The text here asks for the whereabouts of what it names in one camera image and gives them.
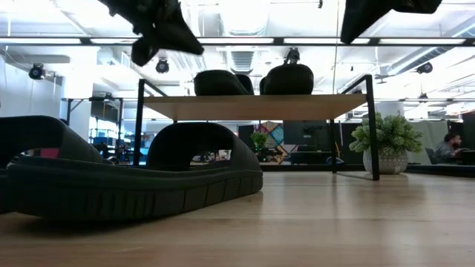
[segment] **colorful artwork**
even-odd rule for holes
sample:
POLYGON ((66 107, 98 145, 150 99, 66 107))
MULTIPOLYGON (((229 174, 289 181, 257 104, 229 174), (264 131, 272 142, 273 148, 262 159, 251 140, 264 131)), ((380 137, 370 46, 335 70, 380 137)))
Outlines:
POLYGON ((295 145, 284 144, 284 128, 281 123, 264 122, 254 127, 254 131, 268 134, 266 148, 274 148, 278 153, 274 156, 268 156, 269 162, 281 164, 289 152, 295 148, 295 145))

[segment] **wooden shelf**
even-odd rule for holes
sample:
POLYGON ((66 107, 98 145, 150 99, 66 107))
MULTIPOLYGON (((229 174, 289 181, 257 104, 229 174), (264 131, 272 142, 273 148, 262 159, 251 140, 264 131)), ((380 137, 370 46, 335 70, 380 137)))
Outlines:
POLYGON ((165 96, 144 102, 173 120, 319 120, 363 105, 366 96, 165 96))

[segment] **white plant pot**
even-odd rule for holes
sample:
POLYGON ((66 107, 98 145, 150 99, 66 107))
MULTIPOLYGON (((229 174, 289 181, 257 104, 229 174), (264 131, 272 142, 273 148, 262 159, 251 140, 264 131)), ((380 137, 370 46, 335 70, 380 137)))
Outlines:
MULTIPOLYGON (((402 151, 399 155, 389 156, 379 151, 379 173, 380 174, 400 174, 407 168, 407 152, 402 151)), ((373 173, 373 165, 371 164, 371 150, 363 153, 363 164, 366 171, 373 173)))

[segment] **air vent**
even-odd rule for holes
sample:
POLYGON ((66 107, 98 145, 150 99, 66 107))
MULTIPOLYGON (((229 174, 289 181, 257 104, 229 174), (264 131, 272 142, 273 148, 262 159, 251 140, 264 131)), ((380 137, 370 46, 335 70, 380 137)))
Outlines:
POLYGON ((235 51, 231 53, 231 69, 235 73, 249 74, 252 72, 252 60, 255 52, 235 51))

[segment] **track light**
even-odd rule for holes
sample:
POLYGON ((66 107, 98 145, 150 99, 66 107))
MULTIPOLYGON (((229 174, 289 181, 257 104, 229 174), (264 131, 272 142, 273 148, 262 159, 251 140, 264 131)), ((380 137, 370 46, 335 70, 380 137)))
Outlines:
POLYGON ((158 73, 168 73, 170 70, 170 65, 167 62, 167 59, 158 59, 157 66, 155 67, 155 70, 158 73))
POLYGON ((419 73, 419 74, 423 74, 423 73, 431 73, 433 70, 433 66, 430 62, 427 62, 421 66, 419 66, 417 69, 416 69, 416 72, 419 73))
POLYGON ((44 69, 43 64, 41 64, 41 63, 33 64, 33 67, 31 68, 30 72, 28 73, 28 76, 31 79, 34 79, 36 81, 43 80, 46 77, 46 71, 44 69))

